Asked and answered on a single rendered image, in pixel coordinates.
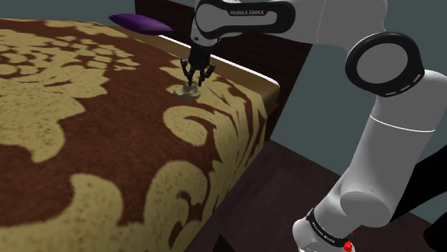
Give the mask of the purple pillow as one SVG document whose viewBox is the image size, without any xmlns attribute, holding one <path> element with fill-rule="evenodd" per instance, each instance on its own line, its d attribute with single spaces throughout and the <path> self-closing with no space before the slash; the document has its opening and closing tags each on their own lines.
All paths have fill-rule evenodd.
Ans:
<svg viewBox="0 0 447 252">
<path fill-rule="evenodd" d="M 167 35 L 173 32 L 168 25 L 139 14 L 114 14 L 109 20 L 130 31 L 144 35 Z"/>
</svg>

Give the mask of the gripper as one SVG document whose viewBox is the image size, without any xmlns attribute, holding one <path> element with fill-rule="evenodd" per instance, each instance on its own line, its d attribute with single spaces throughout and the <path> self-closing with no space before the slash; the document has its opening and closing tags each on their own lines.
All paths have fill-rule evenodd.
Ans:
<svg viewBox="0 0 447 252">
<path fill-rule="evenodd" d="M 200 70 L 198 86 L 200 87 L 205 79 L 209 78 L 216 66 L 210 63 L 212 47 L 205 47 L 199 44 L 192 44 L 188 59 L 181 59 L 181 67 L 184 76 L 187 78 L 188 85 L 193 83 L 193 75 L 196 70 Z"/>
</svg>

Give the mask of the small beige lumpy object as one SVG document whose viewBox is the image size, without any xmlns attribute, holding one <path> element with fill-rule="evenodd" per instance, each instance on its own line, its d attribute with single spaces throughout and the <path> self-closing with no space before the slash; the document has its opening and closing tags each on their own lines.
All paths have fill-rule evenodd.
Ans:
<svg viewBox="0 0 447 252">
<path fill-rule="evenodd" d="M 192 84 L 189 84 L 188 82 L 185 82 L 181 88 L 176 89 L 173 94 L 177 97 L 184 98 L 184 99 L 192 99 L 196 100 L 201 96 L 199 86 L 196 82 L 192 82 Z"/>
</svg>

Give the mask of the bed with brown patterned cover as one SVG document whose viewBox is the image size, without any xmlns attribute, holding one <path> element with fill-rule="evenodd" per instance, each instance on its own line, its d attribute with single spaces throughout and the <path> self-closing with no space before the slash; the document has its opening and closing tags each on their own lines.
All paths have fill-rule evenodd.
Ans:
<svg viewBox="0 0 447 252">
<path fill-rule="evenodd" d="M 184 252 L 263 148 L 309 44 L 245 34 L 182 100 L 192 9 L 135 0 L 169 39 L 0 18 L 0 252 Z"/>
</svg>

